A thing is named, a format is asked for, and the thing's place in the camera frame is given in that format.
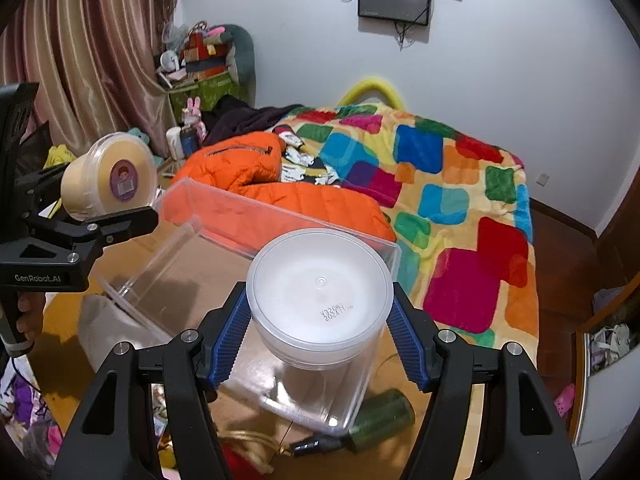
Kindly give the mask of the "person left hand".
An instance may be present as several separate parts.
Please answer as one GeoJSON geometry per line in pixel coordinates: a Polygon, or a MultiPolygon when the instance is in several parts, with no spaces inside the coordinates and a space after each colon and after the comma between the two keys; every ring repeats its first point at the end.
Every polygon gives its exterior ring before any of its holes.
{"type": "Polygon", "coordinates": [[[18,298],[17,307],[21,316],[16,327],[29,341],[34,341],[42,332],[45,305],[46,295],[43,292],[23,292],[18,298]]]}

